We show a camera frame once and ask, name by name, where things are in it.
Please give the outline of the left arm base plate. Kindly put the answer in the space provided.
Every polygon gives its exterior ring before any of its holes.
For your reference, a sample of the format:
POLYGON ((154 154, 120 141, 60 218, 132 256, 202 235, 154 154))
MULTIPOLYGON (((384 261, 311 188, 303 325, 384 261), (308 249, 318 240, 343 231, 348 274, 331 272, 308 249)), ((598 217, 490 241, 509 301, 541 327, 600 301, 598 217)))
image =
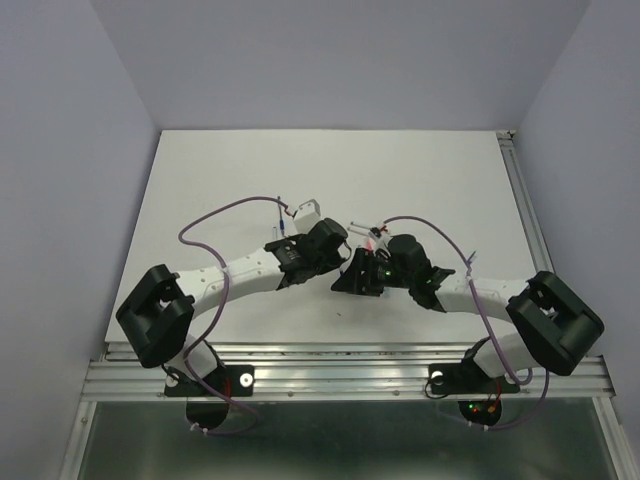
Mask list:
MULTIPOLYGON (((175 368, 165 368, 164 395, 169 398, 211 397, 200 382, 175 368)), ((255 368, 250 364, 223 365, 203 378, 217 392, 228 397, 246 398, 253 395, 255 368)))

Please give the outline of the red cap whiteboard marker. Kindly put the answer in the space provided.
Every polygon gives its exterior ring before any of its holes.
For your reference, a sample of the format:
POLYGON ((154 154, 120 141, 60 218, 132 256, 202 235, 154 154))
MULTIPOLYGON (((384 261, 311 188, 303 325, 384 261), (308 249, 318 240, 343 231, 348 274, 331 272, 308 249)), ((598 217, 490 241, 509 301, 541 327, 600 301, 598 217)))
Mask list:
POLYGON ((363 236, 363 237, 369 237, 371 235, 371 231, 369 229, 366 228, 361 228, 358 226, 354 226, 354 225, 350 225, 347 228, 347 231, 354 234, 354 235, 359 235, 359 236, 363 236))

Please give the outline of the blue gel pen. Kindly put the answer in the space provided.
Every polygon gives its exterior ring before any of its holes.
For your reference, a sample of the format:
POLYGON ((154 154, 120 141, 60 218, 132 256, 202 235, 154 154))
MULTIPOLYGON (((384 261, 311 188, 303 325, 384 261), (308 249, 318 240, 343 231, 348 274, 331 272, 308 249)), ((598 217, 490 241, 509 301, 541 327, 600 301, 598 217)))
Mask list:
POLYGON ((277 196, 278 203, 278 212, 279 212, 279 220, 278 220, 278 229, 281 235, 281 238, 286 237, 286 225, 285 225, 285 213, 286 213, 286 204, 282 201, 281 196, 277 196))

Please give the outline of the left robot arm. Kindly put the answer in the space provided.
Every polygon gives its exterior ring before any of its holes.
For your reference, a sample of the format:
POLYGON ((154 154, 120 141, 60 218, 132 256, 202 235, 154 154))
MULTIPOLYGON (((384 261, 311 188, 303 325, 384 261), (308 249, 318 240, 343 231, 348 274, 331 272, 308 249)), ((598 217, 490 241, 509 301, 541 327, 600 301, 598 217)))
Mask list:
POLYGON ((142 367, 171 366, 187 375, 199 393, 213 393, 222 384, 223 371, 209 347, 195 345, 189 333, 192 321, 230 301, 301 285, 338 269, 347 237, 339 223, 325 218, 307 233, 270 242, 225 267, 172 272, 156 265, 123 301, 116 319, 142 367), (188 370, 184 353, 190 347, 188 370))

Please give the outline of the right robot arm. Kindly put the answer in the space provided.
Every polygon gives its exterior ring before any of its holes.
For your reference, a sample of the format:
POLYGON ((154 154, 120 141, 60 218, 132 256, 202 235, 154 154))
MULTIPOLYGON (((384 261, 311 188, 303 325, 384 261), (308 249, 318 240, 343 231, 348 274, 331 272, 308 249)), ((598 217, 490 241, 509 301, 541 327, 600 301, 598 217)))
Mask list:
POLYGON ((419 306, 440 313, 477 314, 511 323, 515 331, 477 341, 463 358, 437 368, 439 394, 479 392, 495 379, 544 368, 568 376, 604 333, 599 316, 555 273, 528 280, 473 279, 468 272, 435 266, 409 234, 378 250, 359 247, 333 283, 334 292, 381 296, 405 289, 419 306))

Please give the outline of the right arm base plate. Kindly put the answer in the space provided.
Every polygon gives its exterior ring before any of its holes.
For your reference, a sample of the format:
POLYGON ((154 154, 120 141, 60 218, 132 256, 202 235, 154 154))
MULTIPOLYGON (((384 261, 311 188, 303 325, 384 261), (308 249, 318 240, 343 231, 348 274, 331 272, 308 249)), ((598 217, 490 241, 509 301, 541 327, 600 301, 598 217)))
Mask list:
POLYGON ((473 362, 475 354, 488 340, 489 338, 485 338, 477 342, 457 363, 431 364, 429 377, 424 386, 425 395, 438 400, 449 395, 519 393, 520 387, 510 384, 504 375, 497 378, 489 377, 473 362))

